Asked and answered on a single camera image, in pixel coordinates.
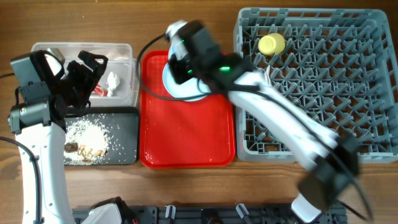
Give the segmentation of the light blue plate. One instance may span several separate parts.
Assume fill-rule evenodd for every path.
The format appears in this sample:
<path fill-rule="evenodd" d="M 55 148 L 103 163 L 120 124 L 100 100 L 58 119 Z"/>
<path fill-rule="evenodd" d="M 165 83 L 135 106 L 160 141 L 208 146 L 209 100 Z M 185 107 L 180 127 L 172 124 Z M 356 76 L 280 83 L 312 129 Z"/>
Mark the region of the light blue plate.
<path fill-rule="evenodd" d="M 209 93 L 210 89 L 203 81 L 191 78 L 188 81 L 177 84 L 166 64 L 162 72 L 162 81 L 167 92 L 174 98 L 184 98 Z"/>

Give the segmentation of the clear plastic waste bin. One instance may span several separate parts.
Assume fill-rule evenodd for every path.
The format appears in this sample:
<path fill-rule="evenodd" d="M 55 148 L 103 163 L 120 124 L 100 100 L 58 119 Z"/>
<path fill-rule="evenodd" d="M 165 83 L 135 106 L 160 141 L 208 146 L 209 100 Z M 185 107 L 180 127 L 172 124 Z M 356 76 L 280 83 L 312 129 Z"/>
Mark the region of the clear plastic waste bin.
<path fill-rule="evenodd" d="M 90 101 L 92 107 L 111 106 L 136 106 L 139 80 L 135 74 L 136 60 L 133 58 L 132 47 L 123 43 L 100 42 L 38 42 L 31 51 L 56 48 L 65 57 L 65 65 L 75 60 L 80 62 L 78 53 L 82 50 L 104 55 L 108 58 L 108 64 L 104 75 L 98 85 L 108 89 L 109 75 L 115 74 L 119 78 L 119 85 L 113 91 L 112 96 L 99 96 L 92 94 Z"/>

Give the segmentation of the white tissue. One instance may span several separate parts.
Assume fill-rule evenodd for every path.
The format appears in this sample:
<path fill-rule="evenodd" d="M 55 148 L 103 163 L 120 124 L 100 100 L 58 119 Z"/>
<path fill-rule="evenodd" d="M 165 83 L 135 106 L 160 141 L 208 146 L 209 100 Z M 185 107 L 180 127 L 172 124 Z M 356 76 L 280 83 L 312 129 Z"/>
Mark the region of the white tissue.
<path fill-rule="evenodd" d="M 113 96 L 115 89 L 117 89 L 117 87 L 120 84 L 120 79 L 118 75 L 115 74 L 114 72 L 110 72 L 107 78 L 107 84 L 108 84 L 107 96 Z"/>

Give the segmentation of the white plastic spoon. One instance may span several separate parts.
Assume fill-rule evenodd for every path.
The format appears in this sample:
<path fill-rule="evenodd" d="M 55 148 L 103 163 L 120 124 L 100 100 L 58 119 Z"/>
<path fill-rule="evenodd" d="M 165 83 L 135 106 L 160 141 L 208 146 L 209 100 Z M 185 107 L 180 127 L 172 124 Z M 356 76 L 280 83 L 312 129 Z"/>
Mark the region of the white plastic spoon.
<path fill-rule="evenodd" d="M 266 71 L 264 72 L 265 83 L 268 86 L 272 86 L 272 81 L 271 81 L 271 78 L 270 78 L 270 70 L 271 70 L 271 66 L 268 65 L 267 68 L 266 68 Z"/>

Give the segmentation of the red serving tray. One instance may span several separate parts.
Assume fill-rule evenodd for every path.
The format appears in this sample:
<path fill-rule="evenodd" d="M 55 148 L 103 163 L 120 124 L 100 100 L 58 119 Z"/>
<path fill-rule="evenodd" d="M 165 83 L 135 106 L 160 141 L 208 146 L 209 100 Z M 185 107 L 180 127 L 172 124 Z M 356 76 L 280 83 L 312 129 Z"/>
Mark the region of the red serving tray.
<path fill-rule="evenodd" d="M 226 166 L 236 154 L 234 112 L 223 96 L 167 101 L 141 91 L 139 158 L 151 169 Z"/>

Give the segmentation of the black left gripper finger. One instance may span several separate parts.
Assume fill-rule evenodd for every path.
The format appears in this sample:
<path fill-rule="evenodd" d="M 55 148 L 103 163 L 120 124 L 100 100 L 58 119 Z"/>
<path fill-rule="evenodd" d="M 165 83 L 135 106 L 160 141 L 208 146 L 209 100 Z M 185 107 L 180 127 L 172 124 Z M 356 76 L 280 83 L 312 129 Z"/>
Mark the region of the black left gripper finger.
<path fill-rule="evenodd" d="M 92 70 L 94 77 L 101 78 L 103 76 L 108 64 L 108 58 L 106 56 L 82 50 L 78 54 L 78 58 Z"/>
<path fill-rule="evenodd" d="M 74 64 L 73 63 L 69 63 L 68 66 L 65 69 L 65 73 L 64 75 L 61 77 L 62 81 L 70 81 L 73 80 L 74 78 Z"/>

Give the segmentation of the yellow plastic cup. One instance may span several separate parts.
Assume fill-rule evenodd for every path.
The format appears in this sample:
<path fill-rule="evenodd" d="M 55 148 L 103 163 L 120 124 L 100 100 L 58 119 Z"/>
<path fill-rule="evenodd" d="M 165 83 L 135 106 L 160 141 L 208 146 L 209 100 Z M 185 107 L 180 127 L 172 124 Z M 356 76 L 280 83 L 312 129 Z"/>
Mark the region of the yellow plastic cup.
<path fill-rule="evenodd" d="M 258 42 L 258 49 L 264 55 L 280 55 L 285 49 L 284 37 L 279 33 L 267 34 Z"/>

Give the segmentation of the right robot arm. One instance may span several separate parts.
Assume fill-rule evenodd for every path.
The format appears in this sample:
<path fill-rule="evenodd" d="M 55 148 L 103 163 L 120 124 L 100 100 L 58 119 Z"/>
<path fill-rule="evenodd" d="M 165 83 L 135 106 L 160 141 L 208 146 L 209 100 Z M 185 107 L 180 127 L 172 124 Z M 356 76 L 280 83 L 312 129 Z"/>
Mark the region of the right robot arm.
<path fill-rule="evenodd" d="M 358 185 L 359 143 L 354 136 L 340 136 L 308 117 L 238 54 L 189 53 L 188 57 L 189 74 L 202 78 L 212 94 L 224 93 L 230 102 L 252 114 L 308 170 L 291 205 L 301 221 L 314 222 L 349 184 Z"/>

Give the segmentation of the red strawberry candy wrapper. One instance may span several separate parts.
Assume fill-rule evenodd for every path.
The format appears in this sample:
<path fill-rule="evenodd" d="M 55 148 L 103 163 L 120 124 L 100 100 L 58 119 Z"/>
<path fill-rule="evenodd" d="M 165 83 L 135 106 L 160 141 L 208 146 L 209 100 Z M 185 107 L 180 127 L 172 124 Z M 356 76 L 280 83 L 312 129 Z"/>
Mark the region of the red strawberry candy wrapper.
<path fill-rule="evenodd" d="M 94 95 L 98 95 L 100 97 L 103 97 L 103 96 L 107 96 L 108 91 L 104 87 L 102 87 L 100 85 L 96 85 L 91 93 L 94 94 Z"/>

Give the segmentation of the grey dishwasher rack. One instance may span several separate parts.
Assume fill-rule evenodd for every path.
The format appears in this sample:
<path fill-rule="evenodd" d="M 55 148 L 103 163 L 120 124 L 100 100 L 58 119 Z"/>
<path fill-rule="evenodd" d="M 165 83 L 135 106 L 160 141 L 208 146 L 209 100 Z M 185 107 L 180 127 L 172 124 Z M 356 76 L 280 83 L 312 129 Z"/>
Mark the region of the grey dishwasher rack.
<path fill-rule="evenodd" d="M 261 37 L 279 33 L 280 55 Z M 265 71 L 274 87 L 316 122 L 360 142 L 363 163 L 397 160 L 397 59 L 386 13 L 378 9 L 246 7 L 234 51 Z"/>

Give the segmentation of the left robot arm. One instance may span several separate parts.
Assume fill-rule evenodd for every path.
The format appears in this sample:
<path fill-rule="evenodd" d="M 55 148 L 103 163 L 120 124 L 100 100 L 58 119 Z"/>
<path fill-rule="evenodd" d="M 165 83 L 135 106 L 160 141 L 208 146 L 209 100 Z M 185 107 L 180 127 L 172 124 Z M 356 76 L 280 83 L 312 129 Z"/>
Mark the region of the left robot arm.
<path fill-rule="evenodd" d="M 63 163 L 65 117 L 70 106 L 85 110 L 107 62 L 87 58 L 56 70 L 43 55 L 11 62 L 24 99 L 9 115 L 10 142 L 21 153 L 23 223 L 74 223 Z"/>

